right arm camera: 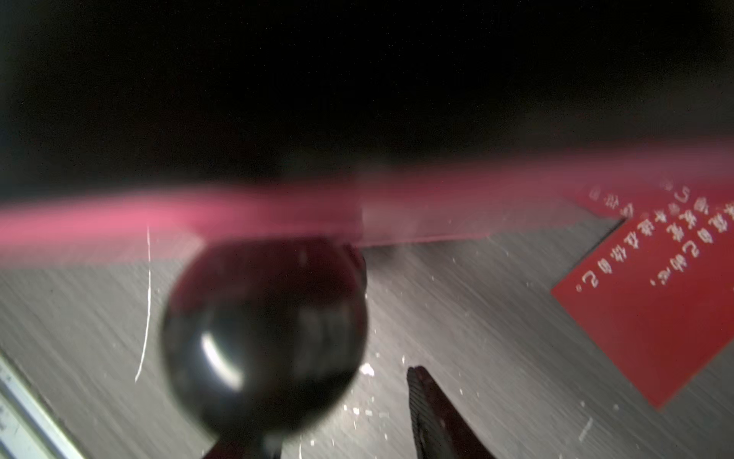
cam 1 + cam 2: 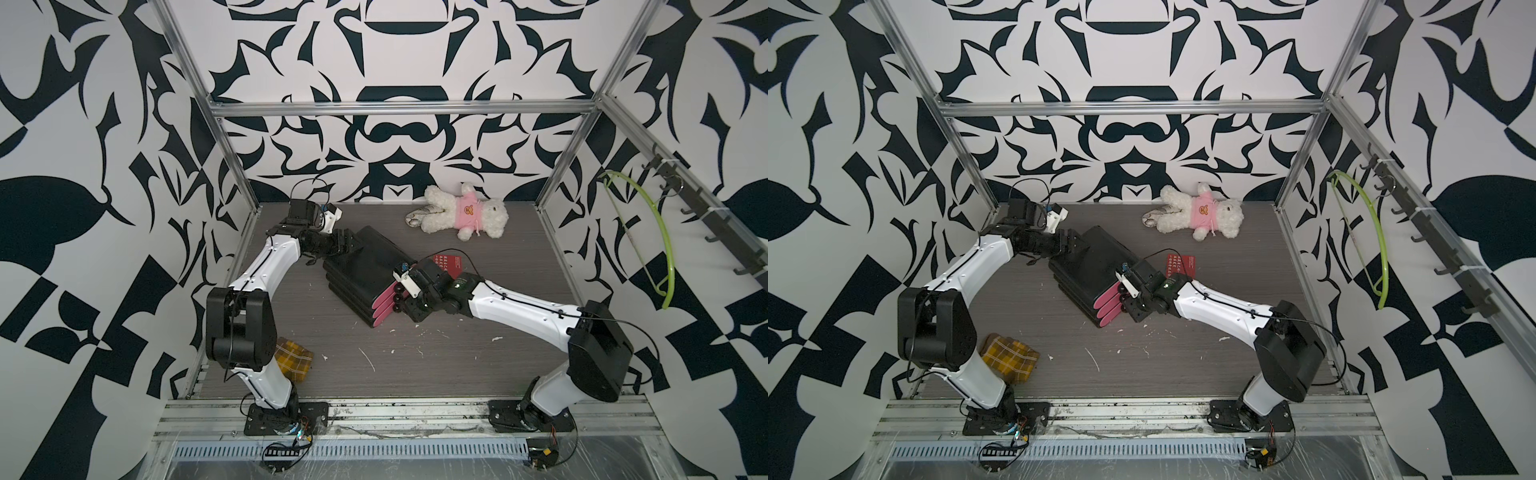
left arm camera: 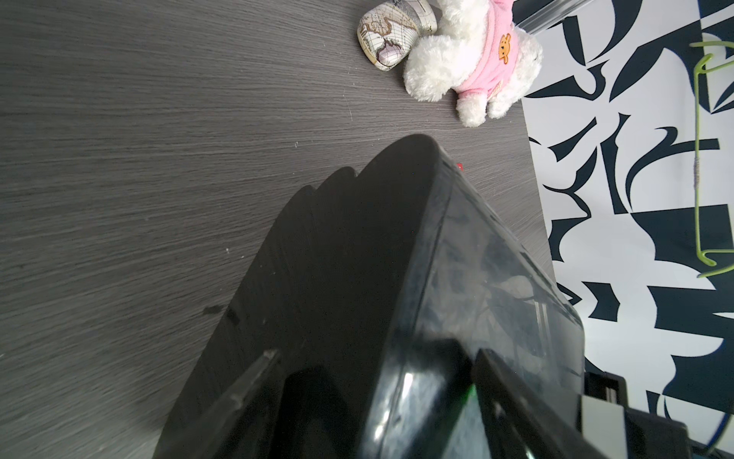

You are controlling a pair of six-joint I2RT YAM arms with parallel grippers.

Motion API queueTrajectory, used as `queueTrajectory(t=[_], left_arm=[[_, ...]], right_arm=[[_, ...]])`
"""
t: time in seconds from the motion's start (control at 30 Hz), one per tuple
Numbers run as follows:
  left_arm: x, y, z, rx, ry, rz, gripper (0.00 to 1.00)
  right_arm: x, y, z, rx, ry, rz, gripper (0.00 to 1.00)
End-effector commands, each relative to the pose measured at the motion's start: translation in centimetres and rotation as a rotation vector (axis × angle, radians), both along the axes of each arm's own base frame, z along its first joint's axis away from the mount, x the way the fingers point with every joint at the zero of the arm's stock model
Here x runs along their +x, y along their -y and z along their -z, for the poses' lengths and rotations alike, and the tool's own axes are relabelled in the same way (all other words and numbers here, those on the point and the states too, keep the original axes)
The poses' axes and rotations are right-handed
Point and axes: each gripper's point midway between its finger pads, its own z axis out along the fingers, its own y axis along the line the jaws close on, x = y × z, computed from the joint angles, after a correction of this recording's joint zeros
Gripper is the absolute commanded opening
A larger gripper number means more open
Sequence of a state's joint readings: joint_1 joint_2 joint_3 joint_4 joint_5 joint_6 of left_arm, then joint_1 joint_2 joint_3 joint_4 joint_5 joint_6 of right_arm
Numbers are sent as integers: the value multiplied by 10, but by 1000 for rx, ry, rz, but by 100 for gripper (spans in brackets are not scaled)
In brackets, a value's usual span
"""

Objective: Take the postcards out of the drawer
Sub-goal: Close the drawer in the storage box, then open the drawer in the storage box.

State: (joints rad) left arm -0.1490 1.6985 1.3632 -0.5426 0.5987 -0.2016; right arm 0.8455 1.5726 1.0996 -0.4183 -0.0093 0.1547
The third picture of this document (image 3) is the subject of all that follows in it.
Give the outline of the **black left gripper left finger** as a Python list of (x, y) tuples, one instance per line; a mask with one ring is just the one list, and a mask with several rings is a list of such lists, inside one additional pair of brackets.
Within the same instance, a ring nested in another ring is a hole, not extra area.
[(259, 357), (156, 458), (266, 458), (281, 404), (281, 355)]

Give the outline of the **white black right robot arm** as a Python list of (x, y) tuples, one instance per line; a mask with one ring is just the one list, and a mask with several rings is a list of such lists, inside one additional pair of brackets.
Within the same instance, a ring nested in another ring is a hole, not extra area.
[(726, 413), (706, 444), (689, 438), (687, 426), (629, 407), (626, 381), (607, 372), (584, 374), (577, 426), (607, 458), (731, 458), (718, 448), (732, 415)]

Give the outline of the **black drawer cabinet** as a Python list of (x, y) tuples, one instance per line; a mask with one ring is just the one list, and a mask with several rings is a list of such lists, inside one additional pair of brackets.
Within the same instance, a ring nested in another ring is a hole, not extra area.
[(445, 151), (412, 135), (286, 204), (155, 453), (275, 349), (266, 458), (489, 457), (478, 352), (576, 428), (583, 340), (577, 313)]

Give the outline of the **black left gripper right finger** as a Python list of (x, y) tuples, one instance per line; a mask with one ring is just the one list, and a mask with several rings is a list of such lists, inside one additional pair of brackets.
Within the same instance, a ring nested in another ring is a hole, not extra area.
[(472, 380), (493, 458), (602, 458), (494, 351), (482, 349)]

